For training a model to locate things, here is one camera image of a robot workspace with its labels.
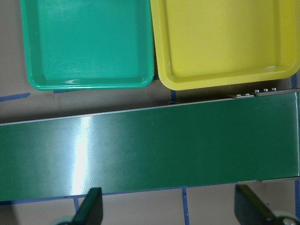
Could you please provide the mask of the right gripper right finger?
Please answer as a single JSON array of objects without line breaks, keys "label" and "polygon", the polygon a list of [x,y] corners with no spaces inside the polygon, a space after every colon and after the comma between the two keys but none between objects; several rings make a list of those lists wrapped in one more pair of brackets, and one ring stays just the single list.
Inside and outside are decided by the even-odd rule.
[{"label": "right gripper right finger", "polygon": [[288,217],[276,216],[247,185],[236,185],[234,214],[241,225],[287,225]]}]

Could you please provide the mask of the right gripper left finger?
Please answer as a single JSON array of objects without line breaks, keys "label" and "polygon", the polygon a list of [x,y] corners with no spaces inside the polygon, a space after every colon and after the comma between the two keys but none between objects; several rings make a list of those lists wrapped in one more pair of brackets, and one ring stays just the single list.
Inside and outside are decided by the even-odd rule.
[{"label": "right gripper left finger", "polygon": [[103,220],[102,189],[94,187],[89,190],[79,210],[73,217],[72,225],[100,225]]}]

